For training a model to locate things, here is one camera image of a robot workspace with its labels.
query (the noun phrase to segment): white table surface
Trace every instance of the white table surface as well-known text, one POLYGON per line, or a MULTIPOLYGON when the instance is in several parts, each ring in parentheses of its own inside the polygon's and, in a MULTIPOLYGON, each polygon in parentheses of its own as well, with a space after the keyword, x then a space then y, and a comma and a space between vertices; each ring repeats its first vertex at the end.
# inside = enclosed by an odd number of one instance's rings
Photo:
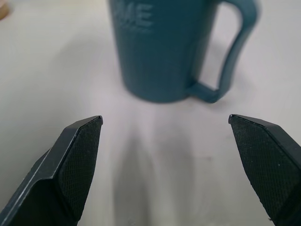
MULTIPOLYGON (((213 105, 194 98, 157 105, 125 91, 104 0, 11 4, 0 21, 0 209, 64 127, 100 114, 79 226, 273 225, 244 173, 228 116, 279 124, 301 143, 301 1, 261 2, 233 87, 213 105)), ((238 26, 223 4, 202 81, 214 84, 238 26)))

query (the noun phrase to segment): white tabletop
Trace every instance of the white tabletop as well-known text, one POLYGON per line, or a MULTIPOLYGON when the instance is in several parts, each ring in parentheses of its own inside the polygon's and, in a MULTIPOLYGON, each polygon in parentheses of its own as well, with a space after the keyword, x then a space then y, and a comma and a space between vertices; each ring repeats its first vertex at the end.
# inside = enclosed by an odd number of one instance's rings
MULTIPOLYGON (((157 105, 125 91, 104 0, 11 4, 12 15, 0 21, 0 209, 64 127, 100 114, 79 226, 273 225, 245 175, 228 116, 279 124, 301 143, 301 1, 262 1, 232 89, 213 105, 195 98, 157 105)), ((214 84, 238 26, 223 4, 202 81, 214 84)))

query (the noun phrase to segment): mug handle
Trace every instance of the mug handle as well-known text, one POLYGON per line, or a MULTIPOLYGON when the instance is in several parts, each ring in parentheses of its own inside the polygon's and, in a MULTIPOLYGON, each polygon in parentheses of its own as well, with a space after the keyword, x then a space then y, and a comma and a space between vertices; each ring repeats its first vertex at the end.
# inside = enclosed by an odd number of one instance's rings
POLYGON ((240 31, 230 48, 220 75, 218 89, 212 90, 208 86, 196 82, 187 89, 189 95, 196 96, 208 103, 215 103, 230 89, 232 74, 239 53, 255 26, 257 20, 257 7, 254 0, 221 0, 237 7, 242 16, 240 31))

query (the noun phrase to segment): teal mug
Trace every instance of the teal mug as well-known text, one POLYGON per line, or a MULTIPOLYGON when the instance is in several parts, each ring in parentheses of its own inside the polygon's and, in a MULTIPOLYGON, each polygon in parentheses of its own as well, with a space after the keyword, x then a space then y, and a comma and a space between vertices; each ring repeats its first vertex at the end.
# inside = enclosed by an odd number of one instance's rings
POLYGON ((188 96, 214 103, 229 90, 233 69, 252 31, 254 0, 109 0, 126 88, 152 102, 188 96), (198 82, 219 3, 237 7, 240 31, 224 61, 218 88, 198 82))

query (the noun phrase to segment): mug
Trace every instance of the mug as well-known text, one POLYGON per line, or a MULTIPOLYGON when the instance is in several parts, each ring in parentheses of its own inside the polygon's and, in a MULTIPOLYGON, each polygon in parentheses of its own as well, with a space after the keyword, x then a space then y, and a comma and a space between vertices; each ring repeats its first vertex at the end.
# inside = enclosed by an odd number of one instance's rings
POLYGON ((257 19, 254 0, 109 0, 109 4, 126 88, 160 103, 188 96, 209 103, 222 98, 257 19), (198 75, 221 2, 238 8, 242 23, 214 90, 199 83, 198 75))

